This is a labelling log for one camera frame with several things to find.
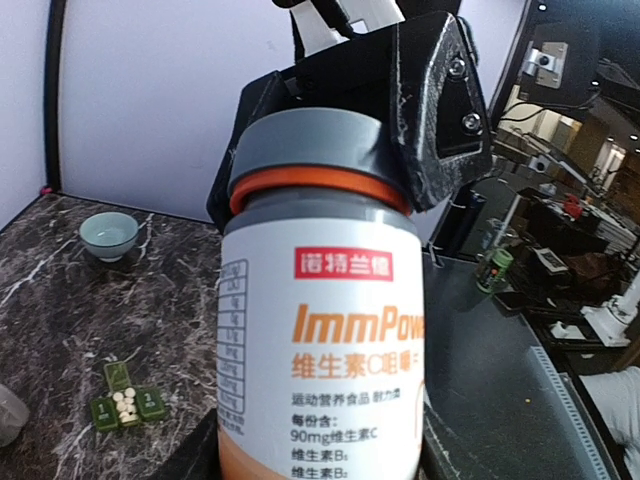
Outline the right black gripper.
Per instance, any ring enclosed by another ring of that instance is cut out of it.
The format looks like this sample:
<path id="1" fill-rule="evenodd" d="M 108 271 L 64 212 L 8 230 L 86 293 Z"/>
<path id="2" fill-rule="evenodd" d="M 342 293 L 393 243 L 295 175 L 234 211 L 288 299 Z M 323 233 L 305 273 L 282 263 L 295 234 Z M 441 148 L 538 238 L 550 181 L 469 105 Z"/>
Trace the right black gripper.
<path id="1" fill-rule="evenodd" d="M 429 210 L 492 168 L 487 110 L 465 22 L 431 12 L 270 72 L 241 91 L 206 201 L 218 231 L 234 214 L 229 183 L 242 133 L 273 117 L 291 130 L 331 130 L 366 116 L 390 133 L 411 208 Z"/>

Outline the orange pill bottle grey cap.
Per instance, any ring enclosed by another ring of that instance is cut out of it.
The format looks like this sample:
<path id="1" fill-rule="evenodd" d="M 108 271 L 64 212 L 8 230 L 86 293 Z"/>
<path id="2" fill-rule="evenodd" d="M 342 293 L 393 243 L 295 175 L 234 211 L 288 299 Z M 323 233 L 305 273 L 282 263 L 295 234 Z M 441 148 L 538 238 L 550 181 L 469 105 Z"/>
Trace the orange pill bottle grey cap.
<path id="1" fill-rule="evenodd" d="M 221 248 L 225 479 L 412 479 L 423 439 L 421 243 L 385 126 L 303 108 L 233 151 Z"/>

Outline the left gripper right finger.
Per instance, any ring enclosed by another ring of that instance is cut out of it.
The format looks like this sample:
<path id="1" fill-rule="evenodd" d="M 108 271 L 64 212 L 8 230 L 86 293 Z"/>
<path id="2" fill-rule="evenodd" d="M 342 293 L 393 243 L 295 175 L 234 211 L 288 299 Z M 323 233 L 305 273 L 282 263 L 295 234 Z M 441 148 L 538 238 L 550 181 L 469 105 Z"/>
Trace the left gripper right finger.
<path id="1" fill-rule="evenodd" d="M 425 414 L 421 474 L 426 479 L 500 479 L 489 464 L 460 443 L 438 414 Z"/>

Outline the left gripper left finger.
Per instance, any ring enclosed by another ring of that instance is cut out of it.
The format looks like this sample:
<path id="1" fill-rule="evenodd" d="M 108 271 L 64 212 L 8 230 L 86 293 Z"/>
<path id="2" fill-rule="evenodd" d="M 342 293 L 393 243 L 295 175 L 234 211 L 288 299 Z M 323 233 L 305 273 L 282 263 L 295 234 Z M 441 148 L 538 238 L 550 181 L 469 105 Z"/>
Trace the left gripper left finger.
<path id="1" fill-rule="evenodd" d="M 211 409 L 171 456 L 140 479 L 219 480 L 217 410 Z"/>

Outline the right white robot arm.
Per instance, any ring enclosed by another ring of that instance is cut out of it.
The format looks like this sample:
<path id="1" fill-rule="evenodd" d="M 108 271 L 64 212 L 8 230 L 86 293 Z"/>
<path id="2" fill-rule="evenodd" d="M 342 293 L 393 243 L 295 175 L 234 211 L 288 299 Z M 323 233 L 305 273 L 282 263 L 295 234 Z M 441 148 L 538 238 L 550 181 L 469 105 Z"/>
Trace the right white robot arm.
<path id="1" fill-rule="evenodd" d="M 247 84 L 206 208 L 219 229 L 262 190 L 351 191 L 428 211 L 487 174 L 468 23 L 393 1 L 284 1 L 295 60 Z"/>

